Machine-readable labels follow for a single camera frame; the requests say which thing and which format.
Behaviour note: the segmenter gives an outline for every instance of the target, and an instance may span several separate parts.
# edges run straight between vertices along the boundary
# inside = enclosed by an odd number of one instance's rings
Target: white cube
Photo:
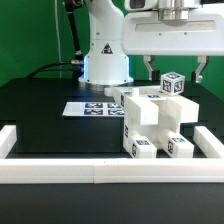
[[[128,115],[140,125],[158,124],[159,107],[149,98],[129,98],[127,111]]]
[[[184,91],[185,76],[175,72],[161,75],[160,90],[169,96],[174,96]]]
[[[156,158],[157,148],[145,136],[135,136],[129,145],[133,158]]]
[[[164,129],[159,133],[158,140],[171,158],[193,158],[194,145],[181,134]]]
[[[199,104],[182,96],[167,97],[166,101],[160,104],[159,111],[180,123],[197,122]]]

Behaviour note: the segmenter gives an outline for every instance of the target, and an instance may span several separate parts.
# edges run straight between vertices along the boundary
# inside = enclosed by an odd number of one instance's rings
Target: black tabletop
[[[223,102],[214,97],[200,85],[186,84],[184,95],[200,103],[200,125],[205,125],[222,142],[224,140]],[[68,132],[61,134],[61,139],[69,141],[67,135],[76,131],[73,124],[75,119],[66,120],[61,117],[65,103],[68,100],[104,101],[101,93],[78,90],[71,80],[56,79],[15,79],[0,88],[0,124],[16,124],[19,143],[9,158],[34,157],[121,157],[126,153],[121,146],[122,120],[117,119],[114,126],[115,140],[118,147],[113,151],[94,152],[75,151],[76,147],[67,149],[63,153],[63,143],[55,141],[54,135],[60,135],[61,129]],[[57,130],[50,127],[53,121],[60,125]],[[105,128],[101,120],[99,129]],[[188,139],[192,138],[193,124],[181,127],[181,132]],[[26,140],[41,133],[50,143],[44,146],[46,140],[41,137],[35,141]],[[0,223],[223,223],[224,222],[224,185],[223,184],[27,184],[0,185]]]

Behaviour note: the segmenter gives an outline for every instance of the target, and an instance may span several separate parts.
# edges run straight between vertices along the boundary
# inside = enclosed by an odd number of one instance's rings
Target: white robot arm
[[[111,0],[86,0],[90,18],[90,51],[80,84],[93,89],[132,82],[129,60],[122,50],[124,15]]]
[[[195,81],[200,82],[207,56],[224,55],[224,4],[126,0],[125,6],[133,13],[124,20],[123,49],[128,55],[144,55],[148,68],[154,55],[199,56]]]

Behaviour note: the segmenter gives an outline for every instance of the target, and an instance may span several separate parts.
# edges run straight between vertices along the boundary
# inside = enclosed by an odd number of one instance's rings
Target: green backdrop
[[[124,14],[124,0],[113,0]],[[13,78],[25,77],[36,68],[58,62],[55,28],[55,0],[7,0],[0,3],[0,85]],[[62,60],[73,59],[73,45],[67,15],[58,0],[58,16],[62,45]],[[86,7],[75,11],[81,47],[89,49],[89,18]],[[142,57],[130,56],[130,75],[135,79],[147,79],[148,72]],[[161,73],[175,71],[190,80],[197,67],[196,57],[157,57],[155,61]],[[211,57],[202,85],[224,100],[224,57]],[[59,74],[40,74],[39,77],[59,77]]]

